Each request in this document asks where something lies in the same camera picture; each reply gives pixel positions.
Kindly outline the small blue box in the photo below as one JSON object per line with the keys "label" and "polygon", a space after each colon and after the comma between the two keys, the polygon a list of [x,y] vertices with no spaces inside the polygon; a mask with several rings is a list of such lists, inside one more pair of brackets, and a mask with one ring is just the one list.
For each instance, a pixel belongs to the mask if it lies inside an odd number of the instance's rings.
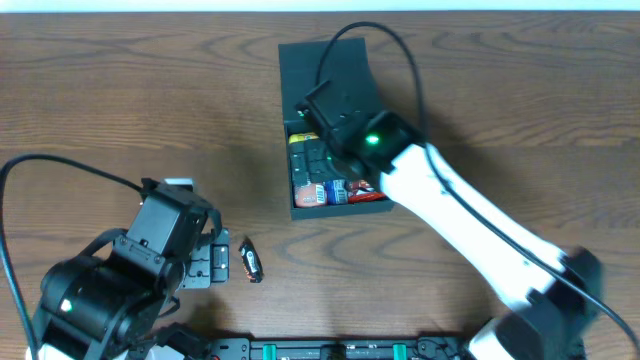
{"label": "small blue box", "polygon": [[324,183],[328,205],[344,205],[349,202],[349,191],[344,179],[329,180]]}

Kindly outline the red Pringles can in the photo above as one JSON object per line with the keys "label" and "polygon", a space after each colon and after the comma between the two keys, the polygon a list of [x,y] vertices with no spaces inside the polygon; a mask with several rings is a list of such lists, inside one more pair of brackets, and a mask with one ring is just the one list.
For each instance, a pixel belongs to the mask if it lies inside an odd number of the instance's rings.
{"label": "red Pringles can", "polygon": [[326,190],[321,183],[309,183],[294,188],[294,205],[297,208],[312,208],[327,204]]}

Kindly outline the yellow candy bottle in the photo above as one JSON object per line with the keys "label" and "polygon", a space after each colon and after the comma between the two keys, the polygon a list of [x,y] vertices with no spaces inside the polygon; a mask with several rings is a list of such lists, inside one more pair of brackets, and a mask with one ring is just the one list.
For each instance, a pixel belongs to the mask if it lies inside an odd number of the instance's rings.
{"label": "yellow candy bottle", "polygon": [[293,144],[293,143],[304,142],[308,140],[316,140],[316,139],[318,139],[318,136],[313,132],[298,133],[298,134],[290,135],[288,138],[288,143]]}

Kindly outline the red Hello Panda box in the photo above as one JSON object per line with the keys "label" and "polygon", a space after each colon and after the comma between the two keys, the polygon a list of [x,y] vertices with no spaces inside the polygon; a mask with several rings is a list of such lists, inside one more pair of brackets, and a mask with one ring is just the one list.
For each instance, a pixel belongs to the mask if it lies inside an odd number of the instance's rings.
{"label": "red Hello Panda box", "polygon": [[369,194],[385,197],[384,193],[376,190],[372,185],[370,185],[365,180],[351,181],[347,186],[347,190],[349,191],[350,197],[369,195]]}

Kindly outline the black candy bar wrapper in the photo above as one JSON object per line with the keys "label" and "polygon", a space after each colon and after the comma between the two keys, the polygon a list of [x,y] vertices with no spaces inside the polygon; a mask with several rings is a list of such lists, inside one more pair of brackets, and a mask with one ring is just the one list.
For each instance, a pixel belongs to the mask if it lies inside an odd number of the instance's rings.
{"label": "black candy bar wrapper", "polygon": [[244,237],[239,247],[243,268],[251,283],[260,283],[264,278],[264,270],[256,248],[247,236]]}

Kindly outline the red candy bag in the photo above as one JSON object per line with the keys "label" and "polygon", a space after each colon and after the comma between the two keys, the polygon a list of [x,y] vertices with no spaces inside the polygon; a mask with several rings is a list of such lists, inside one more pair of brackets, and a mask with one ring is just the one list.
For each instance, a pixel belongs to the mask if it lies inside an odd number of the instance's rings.
{"label": "red candy bag", "polygon": [[348,197],[349,204],[368,203],[379,200],[386,200],[387,196],[380,192],[356,193]]}

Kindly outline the dark green box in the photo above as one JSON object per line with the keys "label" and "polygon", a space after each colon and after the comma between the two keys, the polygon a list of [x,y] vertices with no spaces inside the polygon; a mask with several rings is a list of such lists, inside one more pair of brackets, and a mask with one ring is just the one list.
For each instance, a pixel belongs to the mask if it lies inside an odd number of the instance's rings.
{"label": "dark green box", "polygon": [[[278,46],[281,75],[283,125],[288,156],[290,135],[311,132],[311,127],[295,110],[295,105],[313,89],[317,66],[326,48],[324,42],[281,44]],[[337,80],[353,86],[356,95],[370,93],[372,100],[383,108],[371,73],[366,43],[362,38],[340,40],[335,44],[321,70],[322,80]],[[392,210],[394,203],[388,199],[368,203],[328,205],[297,208],[294,205],[294,188],[289,175],[290,215],[293,220],[305,220],[349,215],[382,213]]]}

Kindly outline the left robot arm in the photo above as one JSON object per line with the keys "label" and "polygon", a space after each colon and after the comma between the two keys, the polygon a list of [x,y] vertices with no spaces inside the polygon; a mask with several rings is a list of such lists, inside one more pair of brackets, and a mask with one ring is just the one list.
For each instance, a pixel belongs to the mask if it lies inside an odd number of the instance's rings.
{"label": "left robot arm", "polygon": [[27,358],[117,358],[179,309],[179,291],[228,280],[229,233],[210,202],[183,179],[146,179],[141,196],[129,227],[46,273]]}

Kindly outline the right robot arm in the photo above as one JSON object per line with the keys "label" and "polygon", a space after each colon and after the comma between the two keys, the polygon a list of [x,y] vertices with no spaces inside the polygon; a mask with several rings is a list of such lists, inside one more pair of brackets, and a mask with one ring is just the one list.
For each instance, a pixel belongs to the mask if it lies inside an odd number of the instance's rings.
{"label": "right robot arm", "polygon": [[565,359],[602,311],[602,264],[566,253],[467,183],[425,134],[325,81],[296,106],[330,159],[410,210],[484,277],[509,313],[466,344],[473,359]]}

